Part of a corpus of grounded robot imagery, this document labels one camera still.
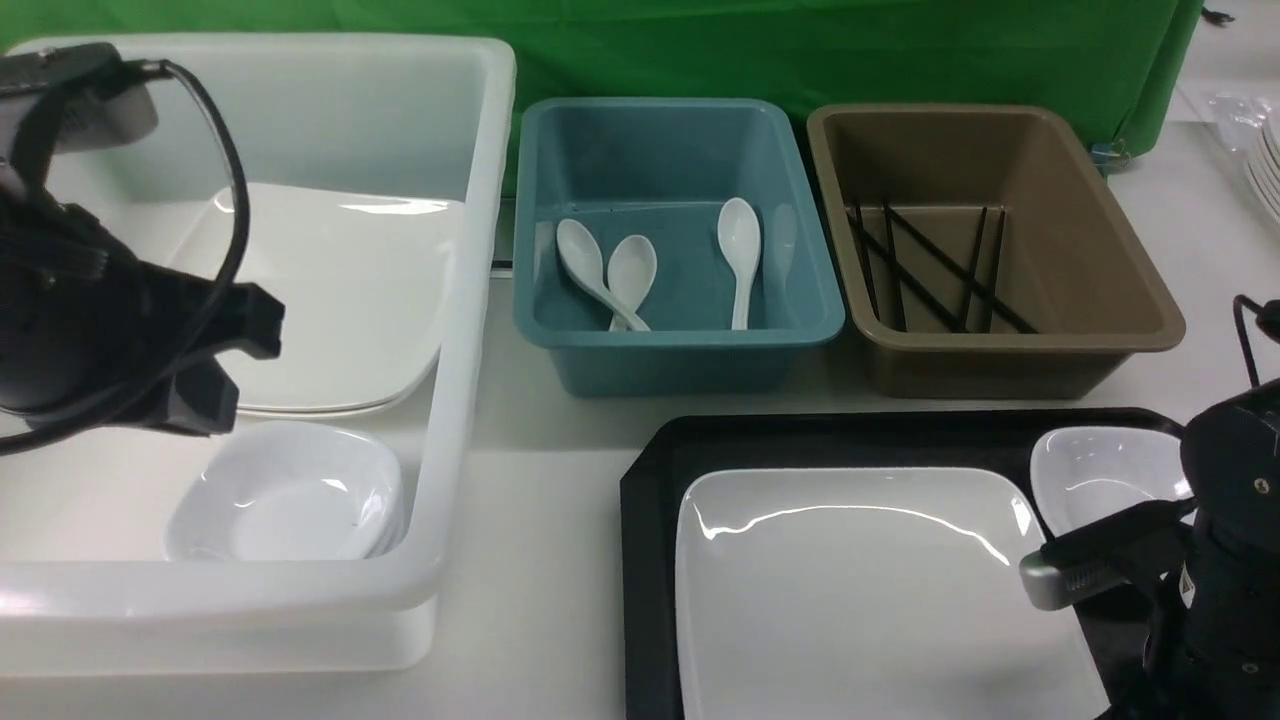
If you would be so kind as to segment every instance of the blue plastic bin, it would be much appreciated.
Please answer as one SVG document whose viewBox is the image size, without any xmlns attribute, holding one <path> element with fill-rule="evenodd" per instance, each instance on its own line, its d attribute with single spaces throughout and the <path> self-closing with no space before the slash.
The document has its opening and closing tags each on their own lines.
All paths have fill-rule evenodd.
<svg viewBox="0 0 1280 720">
<path fill-rule="evenodd" d="M 760 268 L 749 329 L 730 331 L 733 273 L 716 223 L 730 197 L 756 211 Z M 605 264 L 646 236 L 658 275 L 640 316 L 608 332 L 556 251 L 575 218 Z M 580 397 L 762 392 L 805 347 L 835 337 L 845 306 L 787 117 L 755 100 L 561 99 L 525 113 L 515 249 L 516 325 Z"/>
</svg>

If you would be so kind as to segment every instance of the brown plastic bin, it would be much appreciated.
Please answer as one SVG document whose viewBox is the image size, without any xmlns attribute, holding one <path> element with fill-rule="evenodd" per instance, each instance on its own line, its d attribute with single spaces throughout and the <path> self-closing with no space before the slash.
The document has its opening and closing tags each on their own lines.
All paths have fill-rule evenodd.
<svg viewBox="0 0 1280 720">
<path fill-rule="evenodd" d="M 872 386 L 899 397 L 1075 398 L 1134 352 L 1176 346 L 1187 331 L 1111 191 L 1070 127 L 1038 108 L 842 105 L 809 117 L 818 186 L 849 316 L 867 338 Z M 979 215 L 988 209 L 978 278 L 1007 213 L 995 293 L 1036 334 L 970 300 L 969 333 L 950 332 L 901 288 L 906 332 L 895 329 L 890 266 L 869 255 L 877 319 L 847 213 L 886 246 L 882 204 L 968 268 Z M 901 225 L 899 263 L 956 316 L 965 284 Z"/>
</svg>

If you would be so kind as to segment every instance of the label sticker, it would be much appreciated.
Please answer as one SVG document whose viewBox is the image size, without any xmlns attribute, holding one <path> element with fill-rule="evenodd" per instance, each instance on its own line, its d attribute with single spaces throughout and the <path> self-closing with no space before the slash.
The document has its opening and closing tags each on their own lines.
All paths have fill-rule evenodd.
<svg viewBox="0 0 1280 720">
<path fill-rule="evenodd" d="M 1196 583 L 1192 582 L 1192 575 L 1187 571 L 1187 565 L 1183 565 L 1183 577 L 1178 580 L 1178 592 L 1183 596 L 1183 605 L 1190 610 L 1192 603 L 1196 602 Z"/>
</svg>

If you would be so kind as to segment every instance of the white square plate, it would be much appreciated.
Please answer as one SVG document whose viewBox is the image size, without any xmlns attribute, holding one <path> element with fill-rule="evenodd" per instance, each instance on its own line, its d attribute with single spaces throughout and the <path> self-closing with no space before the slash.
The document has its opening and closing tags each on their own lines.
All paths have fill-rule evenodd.
<svg viewBox="0 0 1280 720">
<path fill-rule="evenodd" d="M 407 396 L 440 351 L 440 313 L 463 205 L 250 183 L 238 282 L 284 302 L 282 351 L 220 356 L 239 407 L 276 414 L 380 409 Z M 230 191 L 201 213 L 169 265 L 211 277 L 232 232 Z"/>
<path fill-rule="evenodd" d="M 1043 542 L 975 469 L 726 470 L 676 534 L 689 720 L 1079 720 L 1107 707 L 1071 610 L 1018 574 Z"/>
</svg>

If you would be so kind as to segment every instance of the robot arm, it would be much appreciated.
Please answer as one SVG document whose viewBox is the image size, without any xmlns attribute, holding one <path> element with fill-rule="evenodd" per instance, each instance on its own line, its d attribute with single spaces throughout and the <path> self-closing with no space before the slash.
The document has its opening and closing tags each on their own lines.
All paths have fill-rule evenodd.
<svg viewBox="0 0 1280 720">
<path fill-rule="evenodd" d="M 1280 301 L 1238 297 L 1254 387 L 1187 424 L 1181 460 L 1194 500 L 1143 502 L 1021 562 L 1023 585 L 1042 610 L 1124 580 L 1152 601 L 1146 680 L 1103 719 L 1280 717 L 1280 380 L 1257 382 L 1245 309 L 1280 342 Z M 1188 530 L 1181 518 L 1197 506 Z"/>
<path fill-rule="evenodd" d="M 141 140 L 157 123 L 145 85 L 177 79 L 223 150 L 236 206 L 212 279 L 143 263 L 45 181 L 55 152 Z M 212 99 L 186 69 L 124 61 L 108 44 L 0 58 L 0 410 L 31 432 L 0 455 L 97 425 L 228 432 L 238 391 L 214 355 L 276 357 L 284 306 L 236 284 L 248 241 L 248 191 Z"/>
</svg>

